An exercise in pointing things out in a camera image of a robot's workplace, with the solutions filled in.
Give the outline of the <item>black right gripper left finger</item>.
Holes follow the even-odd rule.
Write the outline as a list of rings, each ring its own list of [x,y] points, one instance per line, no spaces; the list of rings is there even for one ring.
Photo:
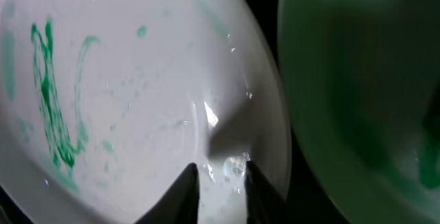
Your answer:
[[[199,198],[197,165],[190,163],[162,198],[135,224],[197,224]]]

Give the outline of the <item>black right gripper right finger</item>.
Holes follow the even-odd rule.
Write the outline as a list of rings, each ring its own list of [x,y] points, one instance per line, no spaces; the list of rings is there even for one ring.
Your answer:
[[[246,162],[247,224],[285,224],[285,201],[253,161]]]

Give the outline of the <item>white plate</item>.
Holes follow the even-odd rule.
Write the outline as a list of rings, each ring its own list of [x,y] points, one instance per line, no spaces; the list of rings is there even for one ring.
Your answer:
[[[200,223],[286,196],[274,59],[245,0],[1,0],[1,187],[35,223],[134,223],[199,171]]]

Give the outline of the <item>mint green plate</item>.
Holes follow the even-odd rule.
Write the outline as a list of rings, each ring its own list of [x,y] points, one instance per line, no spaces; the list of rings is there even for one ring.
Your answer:
[[[439,222],[439,0],[279,0],[296,139],[352,223]]]

